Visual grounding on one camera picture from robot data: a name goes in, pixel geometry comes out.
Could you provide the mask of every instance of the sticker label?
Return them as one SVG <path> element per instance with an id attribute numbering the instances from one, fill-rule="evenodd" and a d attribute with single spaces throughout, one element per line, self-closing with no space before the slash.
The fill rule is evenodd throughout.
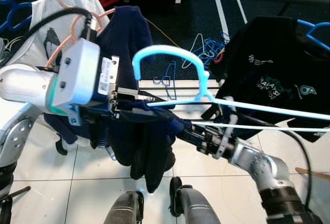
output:
<path id="1" fill-rule="evenodd" d="M 111 60 L 108 58 L 102 59 L 101 66 L 101 74 L 100 79 L 98 81 L 97 92 L 99 94 L 108 95 L 108 89 L 110 85 L 110 68 L 111 68 Z"/>

